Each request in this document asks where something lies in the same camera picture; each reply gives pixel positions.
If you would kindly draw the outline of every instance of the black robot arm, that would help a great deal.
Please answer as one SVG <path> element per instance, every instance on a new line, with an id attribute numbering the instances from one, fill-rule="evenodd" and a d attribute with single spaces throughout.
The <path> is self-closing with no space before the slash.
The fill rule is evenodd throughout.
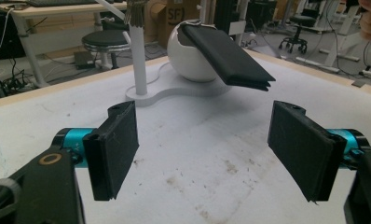
<path id="1" fill-rule="evenodd" d="M 75 166 L 88 166 L 97 201 L 116 198 L 139 146 L 134 102 L 98 129 L 63 129 L 43 153 L 0 179 L 1 223 L 85 223 Z"/>
<path id="2" fill-rule="evenodd" d="M 348 223 L 371 223 L 371 146 L 355 130 L 326 130 L 298 105 L 274 102 L 268 145 L 308 201 L 328 201 L 339 167 L 356 170 Z"/>

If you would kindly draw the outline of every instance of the white sphere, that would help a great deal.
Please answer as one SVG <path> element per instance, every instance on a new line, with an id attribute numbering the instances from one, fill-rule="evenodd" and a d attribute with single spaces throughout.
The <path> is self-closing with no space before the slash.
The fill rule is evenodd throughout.
<path id="1" fill-rule="evenodd" d="M 174 27 L 168 41 L 168 58 L 173 69 L 188 80 L 208 82 L 217 77 L 216 72 L 200 51 L 179 29 Z"/>

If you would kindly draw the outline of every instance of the stool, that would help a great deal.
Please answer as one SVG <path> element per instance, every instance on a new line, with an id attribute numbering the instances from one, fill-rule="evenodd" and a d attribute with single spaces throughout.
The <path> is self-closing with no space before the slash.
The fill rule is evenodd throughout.
<path id="1" fill-rule="evenodd" d="M 300 39 L 299 35 L 301 34 L 302 26 L 311 27 L 314 25 L 316 20 L 312 17 L 295 15 L 290 18 L 290 21 L 298 24 L 296 28 L 296 33 L 293 37 L 285 37 L 284 40 L 279 45 L 279 49 L 282 49 L 283 43 L 287 43 L 285 47 L 288 49 L 289 53 L 292 53 L 294 45 L 301 45 L 298 47 L 298 50 L 301 51 L 302 54 L 305 54 L 308 49 L 308 41 Z"/>
<path id="2" fill-rule="evenodd" d="M 116 53 L 129 49 L 130 45 L 121 30 L 103 30 L 85 35 L 81 42 L 91 52 L 110 53 L 112 69 L 118 68 Z"/>

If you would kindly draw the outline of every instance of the black foam block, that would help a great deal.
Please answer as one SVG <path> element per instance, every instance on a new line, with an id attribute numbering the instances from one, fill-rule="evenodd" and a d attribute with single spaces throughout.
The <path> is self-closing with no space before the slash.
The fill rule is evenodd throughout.
<path id="1" fill-rule="evenodd" d="M 267 91 L 270 87 L 268 82 L 275 81 L 275 78 L 224 31 L 186 24 L 182 29 L 227 85 Z"/>
<path id="2" fill-rule="evenodd" d="M 139 147 L 135 103 L 108 109 L 109 118 L 83 138 L 96 201 L 116 198 Z"/>
<path id="3" fill-rule="evenodd" d="M 275 101 L 268 145 L 308 201 L 327 201 L 347 141 L 305 114 L 297 105 Z"/>

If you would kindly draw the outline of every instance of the cardboard box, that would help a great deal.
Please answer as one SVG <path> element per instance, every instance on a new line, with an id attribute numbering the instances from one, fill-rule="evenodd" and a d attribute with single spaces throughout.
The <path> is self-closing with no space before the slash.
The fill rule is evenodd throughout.
<path id="1" fill-rule="evenodd" d="M 150 0 L 144 7 L 144 42 L 158 40 L 158 14 L 166 6 L 166 0 Z"/>
<path id="2" fill-rule="evenodd" d="M 160 2 L 151 7 L 151 17 L 158 21 L 158 43 L 164 49 L 167 48 L 169 36 L 177 24 L 199 18 L 199 4 L 200 0 L 167 0 L 166 4 Z"/>
<path id="3" fill-rule="evenodd" d="M 30 27 L 35 26 L 32 29 L 33 34 L 49 33 L 67 29 L 74 29 L 79 27 L 92 26 L 94 24 L 94 17 L 92 14 L 76 14 L 71 16 L 63 17 L 48 17 L 30 19 L 28 25 Z M 61 58 L 66 56 L 72 56 L 74 52 L 85 51 L 83 46 L 78 46 L 70 49 L 63 49 L 45 53 L 48 58 Z"/>
<path id="4" fill-rule="evenodd" d="M 296 14 L 296 9 L 298 8 L 299 2 L 300 0 L 293 1 L 290 9 L 290 14 L 288 15 L 287 19 Z M 277 13 L 276 16 L 274 17 L 274 20 L 280 21 L 284 18 L 285 9 L 287 8 L 287 0 L 278 0 L 278 2 L 276 3 L 276 8 Z"/>

